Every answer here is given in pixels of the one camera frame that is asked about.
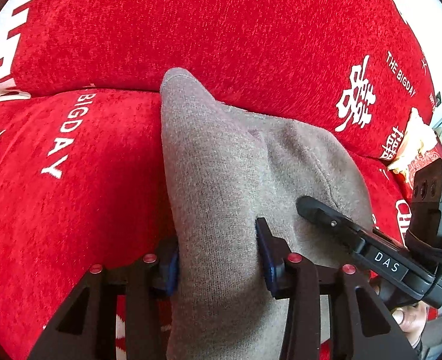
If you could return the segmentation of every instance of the black handheld device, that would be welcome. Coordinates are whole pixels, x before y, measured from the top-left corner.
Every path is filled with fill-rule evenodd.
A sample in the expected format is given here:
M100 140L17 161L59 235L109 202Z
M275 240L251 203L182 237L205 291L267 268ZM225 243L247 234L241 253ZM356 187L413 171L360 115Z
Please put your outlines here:
M442 305L442 159L416 172L405 247L376 228L366 230L318 200L303 196L299 215L329 230L361 267L382 281L379 296L390 309L420 300Z

